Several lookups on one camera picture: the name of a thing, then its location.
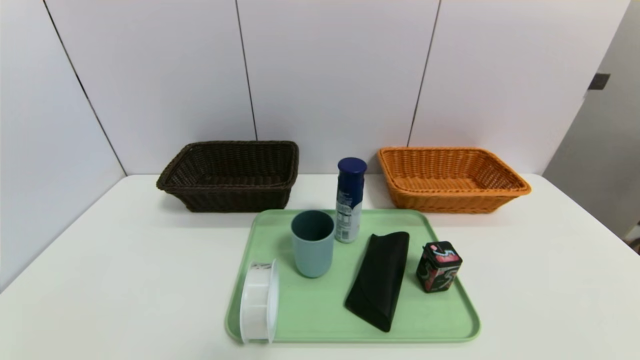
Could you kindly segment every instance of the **cup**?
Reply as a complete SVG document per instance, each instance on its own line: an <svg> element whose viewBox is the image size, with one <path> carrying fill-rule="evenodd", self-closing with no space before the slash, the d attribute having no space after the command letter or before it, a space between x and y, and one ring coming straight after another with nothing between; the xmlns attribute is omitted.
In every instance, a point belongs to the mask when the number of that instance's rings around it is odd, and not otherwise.
<svg viewBox="0 0 640 360"><path fill-rule="evenodd" d="M333 218L324 211L303 211L293 218L293 256L302 275L319 277L329 271L334 230Z"/></svg>

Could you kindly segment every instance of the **brown wicker basket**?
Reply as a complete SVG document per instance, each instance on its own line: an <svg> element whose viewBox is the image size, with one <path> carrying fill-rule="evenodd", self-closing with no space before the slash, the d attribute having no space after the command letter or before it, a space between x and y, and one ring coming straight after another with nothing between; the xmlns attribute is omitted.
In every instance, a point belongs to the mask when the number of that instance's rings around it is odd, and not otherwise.
<svg viewBox="0 0 640 360"><path fill-rule="evenodd" d="M298 176L294 142L198 142L183 148L157 187L194 212L284 209Z"/></svg>
<svg viewBox="0 0 640 360"><path fill-rule="evenodd" d="M471 147L385 147L378 159L398 208L491 213L531 192L498 157Z"/></svg>

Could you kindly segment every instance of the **tray rim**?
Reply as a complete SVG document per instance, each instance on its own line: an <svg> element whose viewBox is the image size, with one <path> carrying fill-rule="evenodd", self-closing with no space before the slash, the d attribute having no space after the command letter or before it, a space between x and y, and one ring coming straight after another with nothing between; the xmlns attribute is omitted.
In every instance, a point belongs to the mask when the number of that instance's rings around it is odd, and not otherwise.
<svg viewBox="0 0 640 360"><path fill-rule="evenodd" d="M229 298L229 303L227 306L227 312L225 314L225 330L227 332L227 335L229 335L230 338L232 338L233 340L235 340L236 342L243 344L242 339L234 334L231 329L229 328L229 316L231 314L231 305L232 305L232 301L234 298L234 294L236 292L236 288L238 286L238 283L241 279L242 276L242 271L243 271L243 265L247 260L247 255L248 255L248 251L250 248L250 242L253 241L253 234L255 232L255 224L258 221L258 219L262 216L266 216L270 213L301 213L302 211L306 211L307 209L269 209L269 210L265 210L262 211L260 213L258 213L255 218L253 219L253 222L251 223L251 231L249 232L249 237L247 239L246 245L244 246L244 251L243 251L243 256L242 256L242 260L240 260L240 265L238 266L238 273L236 275L236 281L234 282L234 286L232 288L232 293L231 296ZM318 209L320 211L325 211L328 212L329 214L334 213L335 210L334 209ZM411 215L413 217L419 217L422 222L426 225L426 229L427 232L429 233L429 235L432 237L432 239L435 239L436 241L438 241L438 237L436 236L435 232L433 231L433 228L431 227L431 224L429 223L429 220L424 216L424 214L422 214L420 211L417 210L412 210L412 209L363 209L362 210L362 214L364 215L365 213L372 213L372 212L378 212L378 211L396 211L396 212L402 212L402 213L407 213L408 215ZM467 342L467 341L471 341L475 338L477 338L480 335L480 330L482 329L482 321L480 321L480 316L478 315L476 308L474 307L473 303L471 302L471 299L469 298L469 295L467 294L467 291L465 289L465 287L462 285L462 282L460 281L460 277L457 276L456 280L454 282L454 286L456 286L458 288L458 290L460 291L460 293L467 299L466 303L467 303L467 307L468 310L471 314L472 320L473 322L476 324L476 326L474 326L473 331L471 332L471 334L469 336L466 336L464 338L442 338L442 339L357 339L357 340L349 340L349 341L342 341L342 340L338 340L338 339L322 339L322 340L315 340L313 338L304 338L304 339L297 339L297 340L293 340L293 341L278 341L278 338L274 338L273 342L274 343L344 343L344 344L349 344L349 343L384 343L384 344L407 344L407 343L413 343L413 344L427 344L427 343L463 343L463 342ZM267 341L252 341L252 343L267 343Z"/></svg>

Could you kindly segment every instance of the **white wall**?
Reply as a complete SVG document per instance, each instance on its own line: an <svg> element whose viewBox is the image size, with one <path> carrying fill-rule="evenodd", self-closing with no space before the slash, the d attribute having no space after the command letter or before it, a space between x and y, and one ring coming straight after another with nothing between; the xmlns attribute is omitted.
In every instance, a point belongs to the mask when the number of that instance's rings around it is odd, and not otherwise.
<svg viewBox="0 0 640 360"><path fill-rule="evenodd" d="M294 140L301 173L389 145L480 146L542 173L629 0L57 0L116 153L157 174L199 140Z"/></svg>
<svg viewBox="0 0 640 360"><path fill-rule="evenodd" d="M238 0L259 140L302 173L406 146L438 0Z"/></svg>
<svg viewBox="0 0 640 360"><path fill-rule="evenodd" d="M234 0L55 0L51 15L128 174L187 143L255 140Z"/></svg>
<svg viewBox="0 0 640 360"><path fill-rule="evenodd" d="M480 146L541 174L629 0L442 0L411 146Z"/></svg>
<svg viewBox="0 0 640 360"><path fill-rule="evenodd" d="M640 1L632 1L544 176L621 238L640 220Z"/></svg>
<svg viewBox="0 0 640 360"><path fill-rule="evenodd" d="M42 1L1 13L0 291L124 176Z"/></svg>

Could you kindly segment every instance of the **blue spray can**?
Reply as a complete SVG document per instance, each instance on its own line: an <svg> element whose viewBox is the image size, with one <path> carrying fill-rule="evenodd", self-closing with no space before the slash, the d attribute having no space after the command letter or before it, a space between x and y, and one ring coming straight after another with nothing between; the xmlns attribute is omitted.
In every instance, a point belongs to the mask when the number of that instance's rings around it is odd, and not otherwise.
<svg viewBox="0 0 640 360"><path fill-rule="evenodd" d="M338 162L338 194L335 201L335 238L351 243L358 237L362 213L364 173L367 163L358 158Z"/></svg>

